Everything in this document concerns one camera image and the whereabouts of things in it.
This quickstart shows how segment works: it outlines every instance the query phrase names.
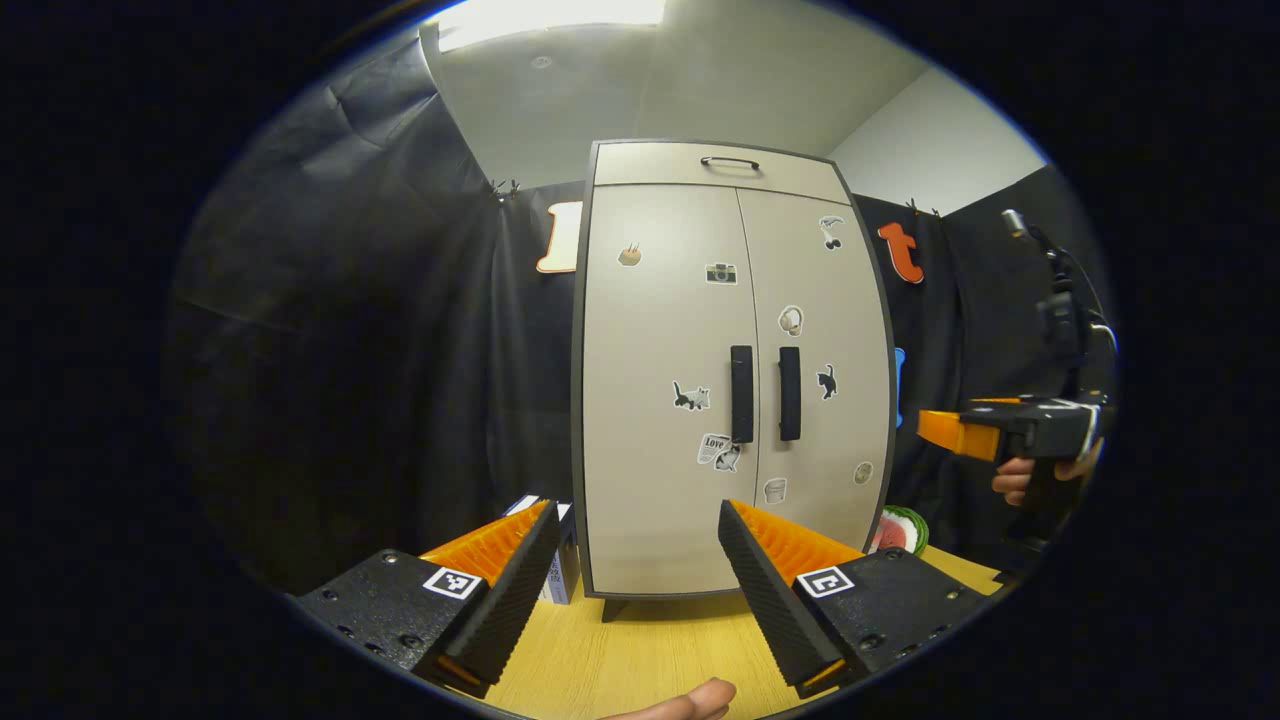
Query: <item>watermelon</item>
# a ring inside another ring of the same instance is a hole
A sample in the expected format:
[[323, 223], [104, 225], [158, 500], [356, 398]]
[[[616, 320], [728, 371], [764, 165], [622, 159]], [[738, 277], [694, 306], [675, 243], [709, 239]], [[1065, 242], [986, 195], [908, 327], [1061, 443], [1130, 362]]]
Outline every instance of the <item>watermelon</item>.
[[869, 552], [901, 547], [913, 555], [919, 555], [928, 543], [929, 527], [924, 523], [924, 518], [906, 507], [886, 505]]

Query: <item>wooden table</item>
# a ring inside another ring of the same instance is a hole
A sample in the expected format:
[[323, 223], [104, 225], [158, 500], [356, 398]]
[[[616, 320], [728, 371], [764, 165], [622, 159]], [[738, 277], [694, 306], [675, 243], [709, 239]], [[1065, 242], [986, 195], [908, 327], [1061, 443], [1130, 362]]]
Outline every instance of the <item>wooden table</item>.
[[[922, 557], [983, 594], [1000, 588], [989, 568], [933, 547]], [[596, 720], [686, 693], [712, 676], [737, 685], [727, 720], [808, 702], [782, 682], [741, 593], [631, 603], [608, 624], [600, 623], [603, 605], [582, 597], [581, 580], [570, 605], [538, 602], [485, 702], [538, 719]]]

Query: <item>camera sticker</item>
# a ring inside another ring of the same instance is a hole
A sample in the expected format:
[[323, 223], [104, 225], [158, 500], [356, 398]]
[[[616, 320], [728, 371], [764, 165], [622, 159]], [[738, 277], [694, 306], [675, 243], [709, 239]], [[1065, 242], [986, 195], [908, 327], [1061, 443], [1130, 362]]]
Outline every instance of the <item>camera sticker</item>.
[[737, 265], [716, 263], [707, 265], [707, 282], [713, 284], [737, 284]]

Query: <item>white wall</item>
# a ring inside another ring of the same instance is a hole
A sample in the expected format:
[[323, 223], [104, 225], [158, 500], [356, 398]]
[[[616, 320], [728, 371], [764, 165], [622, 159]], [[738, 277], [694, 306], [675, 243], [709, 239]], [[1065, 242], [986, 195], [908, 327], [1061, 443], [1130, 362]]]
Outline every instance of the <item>white wall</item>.
[[929, 68], [827, 155], [849, 190], [946, 215], [1044, 167], [984, 100]]

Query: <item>cabinet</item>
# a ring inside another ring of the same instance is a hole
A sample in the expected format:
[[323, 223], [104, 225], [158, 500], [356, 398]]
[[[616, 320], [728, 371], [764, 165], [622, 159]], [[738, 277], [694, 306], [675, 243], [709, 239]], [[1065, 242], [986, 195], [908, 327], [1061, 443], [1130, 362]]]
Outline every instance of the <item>cabinet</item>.
[[736, 589], [726, 498], [868, 546], [896, 391], [874, 258], [829, 161], [593, 146], [572, 368], [590, 596]]

